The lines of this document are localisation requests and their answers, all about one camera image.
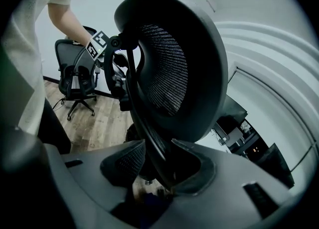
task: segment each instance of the white shirt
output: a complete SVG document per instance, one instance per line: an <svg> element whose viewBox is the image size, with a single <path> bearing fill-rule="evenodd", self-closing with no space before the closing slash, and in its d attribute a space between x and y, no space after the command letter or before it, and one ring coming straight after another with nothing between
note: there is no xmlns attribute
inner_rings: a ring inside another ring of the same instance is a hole
<svg viewBox="0 0 319 229"><path fill-rule="evenodd" d="M38 132L45 100L42 63L35 34L35 21L48 3L69 5L70 1L22 0L12 13L1 38L1 44L11 61L11 65L16 68L17 73L23 77L31 87L30 90L32 90L27 94L28 97L24 97L24 99L12 98L12 96L16 97L16 95L8 95L7 104L4 105L4 108L9 109L12 114L15 112L14 106L25 106L22 114L17 115L17 118L20 117L18 126L30 134L36 135ZM11 72L11 69L7 68L5 72ZM15 81L15 79L9 75L6 76L6 81ZM26 95L25 89L25 85L21 85L21 87L18 86L12 92Z"/></svg>

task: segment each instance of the chair base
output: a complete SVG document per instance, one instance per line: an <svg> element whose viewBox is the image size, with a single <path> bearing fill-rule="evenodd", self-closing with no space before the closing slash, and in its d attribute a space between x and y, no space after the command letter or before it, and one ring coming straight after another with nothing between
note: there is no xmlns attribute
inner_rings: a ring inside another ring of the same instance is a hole
<svg viewBox="0 0 319 229"><path fill-rule="evenodd" d="M86 99L92 99L92 98L94 98L94 99L96 100L96 95L86 96L86 97L82 98L81 100L76 100L76 101L73 103L71 109L69 110L67 120L68 120L68 121L71 121L71 113L73 112L73 110L75 109L75 107L76 107L79 103L82 103L84 106L86 106L88 109L90 109L90 110L92 111L92 114L91 114L91 115L92 115L92 116L95 116L94 109L93 109L91 106L89 106L88 103L86 103L86 102L84 101L84 100L86 100Z"/></svg>

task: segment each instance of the floor baseboard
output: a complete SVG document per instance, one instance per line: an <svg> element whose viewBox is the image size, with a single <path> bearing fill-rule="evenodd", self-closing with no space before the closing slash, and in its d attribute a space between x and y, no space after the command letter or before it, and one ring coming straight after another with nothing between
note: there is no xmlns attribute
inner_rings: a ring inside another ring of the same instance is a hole
<svg viewBox="0 0 319 229"><path fill-rule="evenodd" d="M44 76L43 79L46 81L52 82L52 83L57 83L57 84L59 83L59 80L51 78L51 77ZM112 99L118 99L118 98L114 97L112 94L106 93L103 91L95 90L94 93L97 95L100 95L100 96L104 96L104 97L108 97L108 98L112 98Z"/></svg>

